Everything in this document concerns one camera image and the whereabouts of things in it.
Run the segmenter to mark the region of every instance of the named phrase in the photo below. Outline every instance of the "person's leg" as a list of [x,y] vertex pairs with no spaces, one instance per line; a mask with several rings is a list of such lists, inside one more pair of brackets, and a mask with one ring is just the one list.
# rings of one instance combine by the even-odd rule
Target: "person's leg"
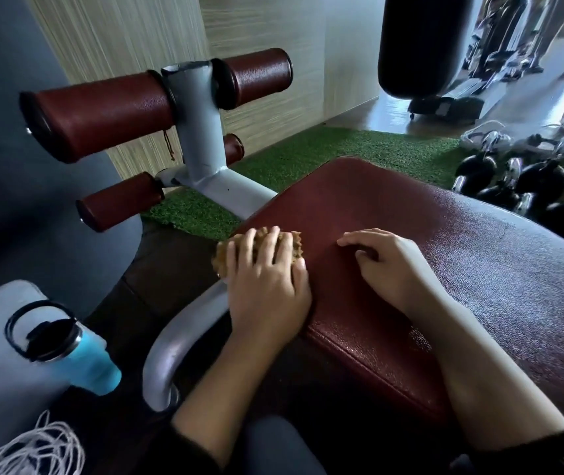
[[550,21],[541,28],[542,38],[539,43],[539,47],[537,47],[537,50],[535,51],[534,66],[540,65],[542,57],[546,54],[548,48],[550,48],[550,45],[552,44],[552,41],[555,39],[564,24],[564,0],[557,0],[556,3],[557,4],[555,5]]
[[245,475],[326,475],[295,427],[281,417],[266,417],[246,427]]

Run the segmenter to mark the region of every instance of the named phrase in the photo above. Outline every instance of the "gray metal frame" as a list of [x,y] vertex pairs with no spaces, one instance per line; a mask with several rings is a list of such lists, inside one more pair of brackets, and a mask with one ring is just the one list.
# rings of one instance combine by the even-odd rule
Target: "gray metal frame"
[[[240,219],[253,215],[277,193],[227,167],[221,115],[214,102],[210,62],[191,62],[162,70],[174,94],[176,130],[183,160],[156,179],[164,187],[185,185]],[[174,406],[178,391],[172,377],[192,345],[229,310],[222,280],[179,312],[155,340],[143,367],[143,397],[156,412]]]

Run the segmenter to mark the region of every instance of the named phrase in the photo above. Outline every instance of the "right hand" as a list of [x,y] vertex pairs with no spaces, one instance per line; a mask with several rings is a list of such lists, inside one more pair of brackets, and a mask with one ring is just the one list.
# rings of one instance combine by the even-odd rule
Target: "right hand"
[[[375,228],[344,233],[337,244],[361,245],[356,257],[365,281],[413,322],[438,303],[451,300],[412,240]],[[363,247],[374,249],[378,259],[373,260]]]

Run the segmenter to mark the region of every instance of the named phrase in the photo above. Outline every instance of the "forearm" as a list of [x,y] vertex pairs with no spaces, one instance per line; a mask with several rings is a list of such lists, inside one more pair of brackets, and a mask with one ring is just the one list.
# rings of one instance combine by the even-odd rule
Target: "forearm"
[[514,447],[564,430],[564,416],[467,308],[451,299],[420,328],[438,359],[458,421],[477,450]]
[[230,336],[214,365],[174,415],[172,424],[224,467],[242,420],[277,350]]

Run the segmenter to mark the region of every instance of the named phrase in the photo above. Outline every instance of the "black sleeve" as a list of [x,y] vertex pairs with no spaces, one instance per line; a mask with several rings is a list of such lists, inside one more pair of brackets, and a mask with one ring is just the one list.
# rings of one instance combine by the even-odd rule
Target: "black sleeve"
[[181,475],[220,475],[220,467],[210,454],[168,424],[154,439],[135,474],[168,473],[174,467]]
[[564,432],[499,452],[474,452],[452,469],[478,475],[564,475]]

